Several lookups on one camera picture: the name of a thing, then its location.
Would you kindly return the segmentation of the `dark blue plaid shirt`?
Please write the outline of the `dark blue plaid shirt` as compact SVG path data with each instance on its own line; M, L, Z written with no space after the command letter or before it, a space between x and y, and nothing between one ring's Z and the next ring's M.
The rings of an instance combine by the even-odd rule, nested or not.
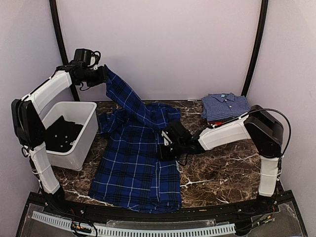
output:
M107 69L106 95L118 104L98 117L108 143L92 180L89 196L139 213L165 213L182 206L177 162L158 159L160 131L179 120L178 109L144 103L117 74Z

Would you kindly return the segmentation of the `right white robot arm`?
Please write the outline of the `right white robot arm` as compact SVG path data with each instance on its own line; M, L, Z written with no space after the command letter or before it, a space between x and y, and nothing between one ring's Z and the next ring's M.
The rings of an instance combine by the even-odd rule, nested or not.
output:
M183 154L202 154L228 143L252 140L261 157L260 197L253 201L252 210L256 214L263 214L271 206L269 197L275 193L282 159L288 147L283 144L282 123L271 115L275 111L255 105L237 118L208 126L195 134L191 134L180 121L174 120L160 132L163 143L159 146L158 158L171 161Z

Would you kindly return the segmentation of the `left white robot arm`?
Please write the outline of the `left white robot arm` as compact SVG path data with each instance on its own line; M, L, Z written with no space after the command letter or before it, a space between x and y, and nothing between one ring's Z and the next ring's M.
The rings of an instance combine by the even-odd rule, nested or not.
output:
M60 66L43 84L11 103L14 132L22 153L30 159L33 174L47 195L53 196L50 207L66 215L70 205L60 196L63 188L53 167L82 170L83 162L96 136L98 125L96 103L61 101L45 116L43 110L62 91L76 82L95 86L105 83L106 70L79 65Z

